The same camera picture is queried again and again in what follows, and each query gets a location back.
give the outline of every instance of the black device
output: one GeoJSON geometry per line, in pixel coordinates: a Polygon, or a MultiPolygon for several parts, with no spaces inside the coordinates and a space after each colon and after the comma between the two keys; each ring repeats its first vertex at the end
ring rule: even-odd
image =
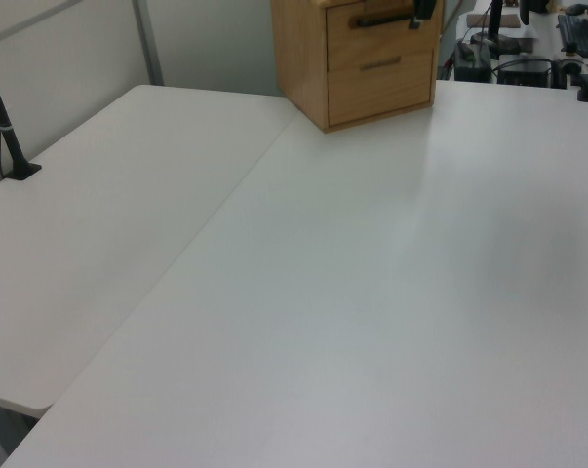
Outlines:
{"type": "MultiPolygon", "coordinates": [[[[478,32],[471,36],[471,44],[484,44],[489,47],[494,59],[506,54],[518,54],[522,46],[517,39],[499,34],[503,0],[492,0],[490,4],[489,28],[486,33],[478,32]]],[[[520,18],[523,24],[529,24],[529,0],[519,0],[520,18]]]]}
{"type": "Polygon", "coordinates": [[[528,0],[529,10],[536,13],[547,13],[549,0],[528,0]]]}
{"type": "Polygon", "coordinates": [[[588,19],[558,15],[558,27],[563,40],[563,51],[575,44],[577,53],[588,58],[588,19]]]}
{"type": "Polygon", "coordinates": [[[565,8],[565,14],[572,17],[583,15],[586,12],[588,12],[588,5],[584,5],[583,3],[576,3],[565,8]]]}
{"type": "Polygon", "coordinates": [[[455,81],[490,83],[489,48],[459,42],[454,48],[453,78],[455,81]]]}
{"type": "Polygon", "coordinates": [[[14,128],[12,127],[12,122],[10,122],[10,117],[8,116],[8,111],[3,104],[3,99],[1,99],[0,95],[0,132],[5,139],[5,143],[10,150],[10,155],[12,156],[13,168],[12,170],[5,175],[6,178],[13,178],[15,180],[25,180],[32,174],[37,173],[42,169],[42,167],[38,164],[29,163],[24,156],[22,155],[22,150],[20,149],[20,144],[17,139],[17,135],[14,132],[14,128]]]}
{"type": "Polygon", "coordinates": [[[497,84],[547,88],[549,62],[546,61],[546,58],[538,56],[530,56],[529,60],[526,60],[526,56],[499,58],[497,84]]]}

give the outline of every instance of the desk surface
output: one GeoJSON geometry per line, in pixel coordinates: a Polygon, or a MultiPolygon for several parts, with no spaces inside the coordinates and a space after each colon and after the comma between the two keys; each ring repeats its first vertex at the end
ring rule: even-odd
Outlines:
{"type": "Polygon", "coordinates": [[[587,468],[588,104],[298,114],[5,466],[587,468]]]}
{"type": "Polygon", "coordinates": [[[0,406],[40,416],[295,116],[138,87],[0,183],[0,406]]]}

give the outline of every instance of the drawer handle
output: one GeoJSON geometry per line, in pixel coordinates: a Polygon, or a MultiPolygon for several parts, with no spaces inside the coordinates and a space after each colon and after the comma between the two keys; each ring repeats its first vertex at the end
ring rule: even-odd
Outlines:
{"type": "Polygon", "coordinates": [[[356,20],[356,25],[359,27],[374,27],[388,24],[390,22],[410,20],[411,18],[412,14],[392,15],[390,17],[383,18],[358,18],[356,20]]]}
{"type": "Polygon", "coordinates": [[[390,22],[398,22],[409,20],[409,29],[419,29],[419,25],[423,20],[430,20],[434,9],[437,5],[437,0],[413,0],[414,3],[414,14],[413,13],[401,13],[398,15],[390,15],[381,18],[358,18],[356,25],[359,27],[374,27],[388,24],[390,22]]]}
{"type": "Polygon", "coordinates": [[[374,68],[380,68],[382,66],[396,65],[402,61],[402,56],[390,58],[389,60],[375,61],[374,63],[368,63],[367,65],[361,66],[361,71],[372,70],[374,68]]]}

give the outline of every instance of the black drawer handle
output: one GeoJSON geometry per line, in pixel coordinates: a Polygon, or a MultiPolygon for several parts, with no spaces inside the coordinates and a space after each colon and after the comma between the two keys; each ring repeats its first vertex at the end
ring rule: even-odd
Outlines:
{"type": "Polygon", "coordinates": [[[388,24],[390,22],[410,20],[411,18],[412,18],[412,14],[392,15],[390,17],[373,18],[373,19],[372,18],[358,18],[356,20],[356,25],[359,27],[374,27],[374,26],[381,26],[383,24],[388,24]]]}

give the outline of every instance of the computer monitor stand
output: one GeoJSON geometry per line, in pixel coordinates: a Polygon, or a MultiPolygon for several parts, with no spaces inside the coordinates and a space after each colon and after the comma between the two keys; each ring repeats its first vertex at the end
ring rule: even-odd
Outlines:
{"type": "Polygon", "coordinates": [[[521,52],[521,45],[517,39],[499,34],[502,7],[503,0],[493,0],[490,6],[487,32],[479,32],[471,36],[471,44],[482,44],[489,47],[490,56],[493,59],[499,59],[499,56],[504,54],[519,54],[521,52]]]}

